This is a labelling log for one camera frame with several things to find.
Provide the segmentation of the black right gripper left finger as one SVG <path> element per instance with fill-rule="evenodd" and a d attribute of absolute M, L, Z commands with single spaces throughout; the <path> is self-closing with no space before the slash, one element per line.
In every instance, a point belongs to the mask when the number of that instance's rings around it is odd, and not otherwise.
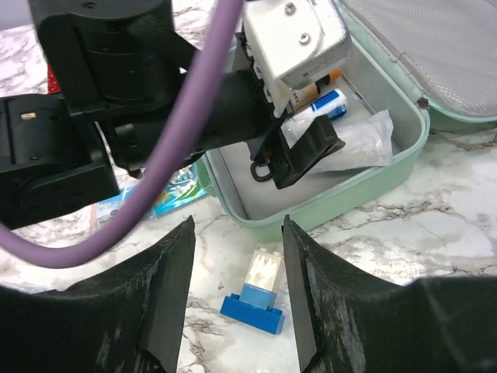
<path fill-rule="evenodd" d="M 174 372 L 196 245 L 187 219 L 65 291 L 1 290 L 3 372 Z"/>

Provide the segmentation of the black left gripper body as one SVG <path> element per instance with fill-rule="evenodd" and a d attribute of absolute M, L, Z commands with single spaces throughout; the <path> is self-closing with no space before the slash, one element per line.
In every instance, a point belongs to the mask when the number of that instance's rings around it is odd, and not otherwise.
<path fill-rule="evenodd" d="M 222 70 L 228 56 L 228 44 L 243 9 L 242 1 L 220 1 L 214 12 L 207 41 L 199 51 L 155 15 L 147 14 L 127 24 L 127 32 L 156 52 L 169 57 L 185 57 L 188 69 L 182 88 L 177 91 L 169 111 L 155 111 L 163 119 L 162 133 L 155 136 L 155 147 L 149 155 L 140 153 L 137 161 L 126 154 L 127 147 L 116 134 L 105 131 L 111 155 L 117 166 L 129 173 L 148 166 L 154 173 L 172 172 L 195 162 L 196 150 L 204 124 L 211 113 L 221 84 Z"/>

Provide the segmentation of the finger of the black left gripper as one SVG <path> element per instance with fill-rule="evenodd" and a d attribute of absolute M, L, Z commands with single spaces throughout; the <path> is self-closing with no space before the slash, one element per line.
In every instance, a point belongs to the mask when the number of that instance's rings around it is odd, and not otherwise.
<path fill-rule="evenodd" d="M 292 148 L 283 132 L 269 143 L 269 170 L 278 190 L 293 186 L 318 161 L 345 146 L 326 115 L 316 117 Z"/>

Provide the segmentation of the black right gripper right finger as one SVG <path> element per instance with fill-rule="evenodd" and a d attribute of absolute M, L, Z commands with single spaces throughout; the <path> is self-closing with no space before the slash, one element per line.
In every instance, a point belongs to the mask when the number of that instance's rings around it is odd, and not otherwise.
<path fill-rule="evenodd" d="M 424 277 L 400 286 L 285 218 L 283 249 L 302 372 L 494 372 L 496 279 Z"/>

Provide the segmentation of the blue white bandage roll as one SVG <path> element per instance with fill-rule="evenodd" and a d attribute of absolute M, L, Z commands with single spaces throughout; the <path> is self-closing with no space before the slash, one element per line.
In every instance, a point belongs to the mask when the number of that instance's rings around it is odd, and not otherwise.
<path fill-rule="evenodd" d="M 322 115 L 326 115 L 331 120 L 342 117 L 347 113 L 347 105 L 346 95 L 340 89 L 334 89 L 287 119 L 281 129 L 305 131 L 314 119 Z"/>

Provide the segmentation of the brown medicine bottle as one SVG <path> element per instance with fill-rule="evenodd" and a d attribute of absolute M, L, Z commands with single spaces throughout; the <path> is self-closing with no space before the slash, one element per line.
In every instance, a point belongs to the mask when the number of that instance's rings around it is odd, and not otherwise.
<path fill-rule="evenodd" d="M 321 91 L 326 89 L 334 81 L 336 81 L 341 75 L 339 69 L 335 69 L 327 74 L 325 77 L 319 79 L 318 81 L 305 86 L 303 89 L 291 89 L 290 98 L 290 108 L 292 111 L 296 112 L 300 108 L 316 100 L 320 95 Z"/>

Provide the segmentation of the clear gauze pouch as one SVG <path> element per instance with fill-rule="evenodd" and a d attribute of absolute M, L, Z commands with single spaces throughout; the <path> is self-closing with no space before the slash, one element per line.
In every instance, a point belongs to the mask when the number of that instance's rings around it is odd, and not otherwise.
<path fill-rule="evenodd" d="M 394 125 L 388 110 L 363 119 L 346 113 L 334 119 L 332 125 L 345 146 L 321 159 L 311 168 L 310 174 L 389 166 L 393 162 L 391 136 Z"/>

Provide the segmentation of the black scissors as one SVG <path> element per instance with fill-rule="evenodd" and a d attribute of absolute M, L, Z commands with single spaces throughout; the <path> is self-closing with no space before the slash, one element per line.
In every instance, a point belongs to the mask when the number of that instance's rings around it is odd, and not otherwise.
<path fill-rule="evenodd" d="M 250 165 L 250 173 L 257 183 L 264 183 L 273 178 L 273 172 L 267 163 L 259 165 L 252 162 Z"/>

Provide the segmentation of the green medicine kit case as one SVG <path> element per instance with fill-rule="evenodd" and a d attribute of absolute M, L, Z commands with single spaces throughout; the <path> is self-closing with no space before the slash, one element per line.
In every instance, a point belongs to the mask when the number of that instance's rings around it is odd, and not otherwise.
<path fill-rule="evenodd" d="M 248 147 L 208 152 L 201 186 L 260 242 L 290 216 L 312 229 L 387 193 L 411 174 L 432 126 L 496 121 L 494 1 L 341 1 L 352 58 L 335 83 L 348 99 L 334 124 L 345 148 L 278 190 L 250 172 Z"/>

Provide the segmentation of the cotton swab packet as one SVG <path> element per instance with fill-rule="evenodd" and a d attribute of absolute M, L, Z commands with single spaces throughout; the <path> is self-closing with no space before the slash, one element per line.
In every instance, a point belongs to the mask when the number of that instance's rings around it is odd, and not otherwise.
<path fill-rule="evenodd" d="M 200 185 L 196 165 L 189 165 L 173 174 L 155 201 L 151 209 L 151 216 L 158 218 L 190 204 L 206 194 L 207 192 Z"/>

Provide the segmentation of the alcohol wipes bag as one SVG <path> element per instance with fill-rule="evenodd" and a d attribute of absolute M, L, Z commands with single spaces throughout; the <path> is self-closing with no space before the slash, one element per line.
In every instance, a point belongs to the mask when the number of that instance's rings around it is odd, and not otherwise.
<path fill-rule="evenodd" d="M 90 225 L 91 233 L 95 233 L 113 218 L 118 210 L 125 204 L 133 193 L 135 186 L 124 186 L 120 189 L 120 193 L 116 196 L 94 204 L 92 206 L 92 221 Z"/>

